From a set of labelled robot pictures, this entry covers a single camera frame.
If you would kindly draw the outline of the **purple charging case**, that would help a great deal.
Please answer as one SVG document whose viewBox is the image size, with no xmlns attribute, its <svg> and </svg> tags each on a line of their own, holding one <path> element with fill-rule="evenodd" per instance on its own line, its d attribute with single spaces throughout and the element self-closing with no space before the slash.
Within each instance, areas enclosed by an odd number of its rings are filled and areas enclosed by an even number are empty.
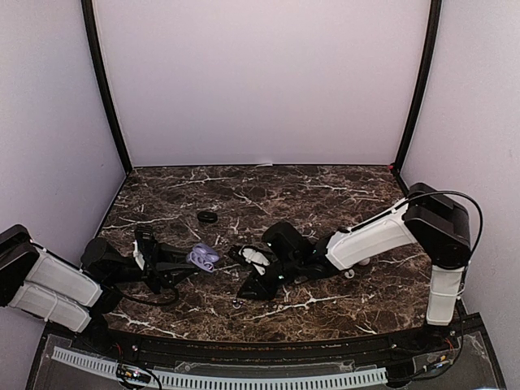
<svg viewBox="0 0 520 390">
<path fill-rule="evenodd" d="M 214 271 L 215 264 L 219 260 L 219 254 L 210 246 L 203 243 L 194 245 L 191 251 L 186 255 L 186 261 L 188 264 L 194 265 L 208 273 Z"/>
</svg>

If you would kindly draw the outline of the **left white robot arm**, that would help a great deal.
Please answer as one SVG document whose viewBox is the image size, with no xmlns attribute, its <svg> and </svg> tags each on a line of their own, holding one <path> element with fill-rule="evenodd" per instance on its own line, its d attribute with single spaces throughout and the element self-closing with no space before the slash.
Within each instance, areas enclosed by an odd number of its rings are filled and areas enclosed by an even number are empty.
<svg viewBox="0 0 520 390">
<path fill-rule="evenodd" d="M 83 332 L 95 353 L 109 353 L 114 335 L 93 322 L 126 297 L 120 284 L 143 283 L 155 294 L 175 291 L 181 280 L 211 269 L 216 257 L 203 244 L 184 251 L 160 243 L 150 227 L 134 235 L 129 257 L 102 237 L 92 239 L 77 267 L 35 243 L 23 225 L 8 228 L 1 234 L 1 305 Z"/>
</svg>

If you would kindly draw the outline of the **black earbud charging case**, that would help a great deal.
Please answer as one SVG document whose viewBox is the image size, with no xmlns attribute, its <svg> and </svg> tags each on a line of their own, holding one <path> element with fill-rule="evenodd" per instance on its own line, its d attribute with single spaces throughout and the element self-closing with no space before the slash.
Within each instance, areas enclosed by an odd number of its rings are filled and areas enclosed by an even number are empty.
<svg viewBox="0 0 520 390">
<path fill-rule="evenodd" d="M 213 211 L 202 210 L 197 213 L 197 220 L 201 223 L 216 223 L 218 215 Z"/>
</svg>

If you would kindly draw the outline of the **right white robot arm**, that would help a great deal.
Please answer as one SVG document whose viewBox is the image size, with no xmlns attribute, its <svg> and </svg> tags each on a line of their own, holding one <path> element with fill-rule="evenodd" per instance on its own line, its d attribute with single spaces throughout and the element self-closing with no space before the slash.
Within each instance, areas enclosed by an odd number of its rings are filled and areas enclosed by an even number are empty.
<svg viewBox="0 0 520 390">
<path fill-rule="evenodd" d="M 262 235 L 266 250 L 252 245 L 229 249 L 229 258 L 252 268 L 237 296 L 269 301 L 281 286 L 297 279 L 327 279 L 389 250 L 418 244 L 430 258 L 432 269 L 427 325 L 415 333 L 414 344 L 430 353 L 446 338 L 445 326 L 453 319 L 467 267 L 479 243 L 470 235 L 470 214 L 456 197 L 467 199 L 468 195 L 417 183 L 385 211 L 316 242 L 292 224 L 278 222 Z"/>
</svg>

